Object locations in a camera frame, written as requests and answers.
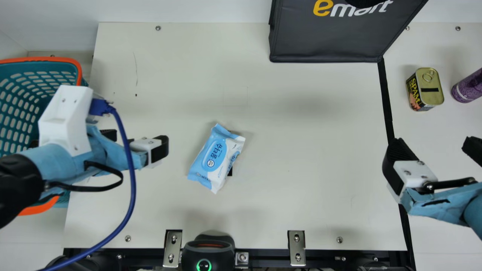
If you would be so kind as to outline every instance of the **spam can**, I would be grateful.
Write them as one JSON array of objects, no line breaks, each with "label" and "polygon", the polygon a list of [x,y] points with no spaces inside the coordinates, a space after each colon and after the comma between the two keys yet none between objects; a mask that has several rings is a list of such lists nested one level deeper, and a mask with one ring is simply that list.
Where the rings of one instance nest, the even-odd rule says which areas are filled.
[{"label": "spam can", "polygon": [[420,68],[406,81],[408,100],[415,111],[428,111],[444,101],[439,73]]}]

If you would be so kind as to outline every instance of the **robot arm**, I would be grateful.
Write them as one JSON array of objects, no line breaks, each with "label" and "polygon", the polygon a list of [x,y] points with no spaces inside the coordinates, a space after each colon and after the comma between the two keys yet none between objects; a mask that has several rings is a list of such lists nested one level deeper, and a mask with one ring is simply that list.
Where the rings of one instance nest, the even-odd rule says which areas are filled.
[{"label": "robot arm", "polygon": [[[110,107],[88,87],[59,87],[39,119],[39,147],[0,159],[0,228],[32,204],[65,190],[105,191],[122,183],[128,169],[124,147],[115,130],[102,133],[94,116]],[[130,142],[134,168],[152,168],[169,153],[169,138],[160,135]],[[120,181],[106,187],[75,186],[91,176],[116,174]]]},{"label": "robot arm", "polygon": [[[482,166],[481,139],[467,137],[462,150]],[[388,190],[408,214],[471,227],[482,239],[482,183],[472,177],[439,182],[401,138],[389,144],[382,169]]]}]

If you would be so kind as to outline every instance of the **black shopping bag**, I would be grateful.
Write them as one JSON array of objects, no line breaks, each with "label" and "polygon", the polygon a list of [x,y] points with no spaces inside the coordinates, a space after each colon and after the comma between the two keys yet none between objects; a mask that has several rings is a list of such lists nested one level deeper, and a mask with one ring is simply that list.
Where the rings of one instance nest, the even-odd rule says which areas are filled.
[{"label": "black shopping bag", "polygon": [[269,59],[378,62],[427,1],[387,0],[356,8],[345,0],[273,0]]}]

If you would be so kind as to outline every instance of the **green light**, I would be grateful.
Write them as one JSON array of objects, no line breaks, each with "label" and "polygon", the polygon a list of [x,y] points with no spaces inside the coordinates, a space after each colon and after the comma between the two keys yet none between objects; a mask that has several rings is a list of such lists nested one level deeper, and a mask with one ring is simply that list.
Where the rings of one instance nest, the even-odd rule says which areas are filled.
[{"label": "green light", "polygon": [[208,262],[208,264],[209,264],[209,269],[208,269],[208,271],[211,271],[211,268],[212,268],[213,266],[211,265],[211,262],[210,262],[208,259],[200,259],[200,260],[198,261],[198,263],[196,264],[196,269],[197,269],[198,271],[201,271],[201,270],[199,269],[199,264],[200,264],[202,261],[207,261],[207,262]]}]

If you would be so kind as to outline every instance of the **white wall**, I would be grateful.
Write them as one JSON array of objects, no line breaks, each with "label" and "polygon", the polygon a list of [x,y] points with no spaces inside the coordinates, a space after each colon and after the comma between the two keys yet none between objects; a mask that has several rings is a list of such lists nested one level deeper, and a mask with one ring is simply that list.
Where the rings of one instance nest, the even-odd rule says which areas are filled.
[{"label": "white wall", "polygon": [[[271,0],[0,0],[0,7],[2,30],[28,51],[89,51],[98,22],[262,23]],[[430,0],[415,21],[482,22],[481,10],[481,0]]]},{"label": "white wall", "polygon": [[25,56],[27,51],[0,30],[0,59]]}]

